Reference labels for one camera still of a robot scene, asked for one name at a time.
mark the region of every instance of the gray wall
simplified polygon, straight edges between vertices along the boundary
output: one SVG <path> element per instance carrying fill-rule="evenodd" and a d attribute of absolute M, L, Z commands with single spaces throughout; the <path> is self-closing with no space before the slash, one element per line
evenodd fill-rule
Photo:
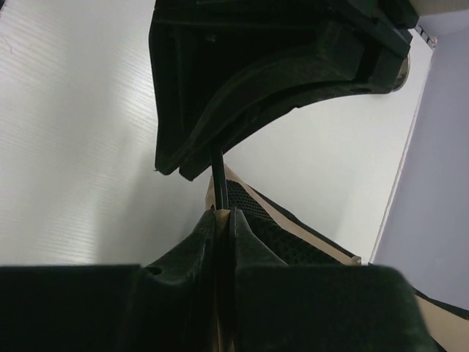
<path fill-rule="evenodd" d="M 469 309 L 469 28 L 438 41 L 374 263 Z"/>

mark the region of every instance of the black cable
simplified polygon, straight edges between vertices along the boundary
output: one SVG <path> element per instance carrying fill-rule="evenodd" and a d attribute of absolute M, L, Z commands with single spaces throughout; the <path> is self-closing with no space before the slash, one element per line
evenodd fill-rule
<path fill-rule="evenodd" d="M 213 186 L 215 190 L 215 208 L 228 208 L 228 190 L 226 188 L 225 164 L 223 150 L 218 143 L 210 145 L 210 158 L 212 160 Z"/>

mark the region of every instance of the black mesh fabric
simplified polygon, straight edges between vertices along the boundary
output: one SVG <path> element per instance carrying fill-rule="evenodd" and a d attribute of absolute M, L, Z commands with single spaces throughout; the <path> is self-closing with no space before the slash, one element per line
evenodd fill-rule
<path fill-rule="evenodd" d="M 279 227 L 239 183 L 227 181 L 227 188 L 229 205 L 243 211 L 253 234 L 284 262 L 290 265 L 341 265 L 330 255 Z"/>

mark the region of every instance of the beige fabric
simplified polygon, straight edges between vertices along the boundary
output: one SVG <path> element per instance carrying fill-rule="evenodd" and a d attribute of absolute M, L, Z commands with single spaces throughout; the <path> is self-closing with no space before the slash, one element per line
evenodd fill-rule
<path fill-rule="evenodd" d="M 291 222 L 288 218 L 279 213 L 274 207 L 263 200 L 251 187 L 246 185 L 229 167 L 225 166 L 226 179 L 239 183 L 249 196 L 256 200 L 269 216 L 280 226 L 282 229 L 292 233 L 293 235 L 301 238 L 308 242 L 312 246 L 320 249 L 324 253 L 336 258 L 340 263 L 345 265 L 360 265 L 361 259 L 359 257 L 349 257 L 345 253 L 340 252 L 330 244 L 324 242 L 320 238 L 312 235 L 310 232 L 299 227 L 294 222 Z M 210 209 L 215 203 L 215 195 L 213 192 L 213 181 L 210 181 L 207 196 L 205 198 L 205 204 L 207 209 Z"/>
<path fill-rule="evenodd" d="M 419 16 L 469 9 L 469 0 L 410 0 L 410 2 Z"/>
<path fill-rule="evenodd" d="M 432 337 L 448 352 L 469 351 L 469 321 L 416 297 Z"/>

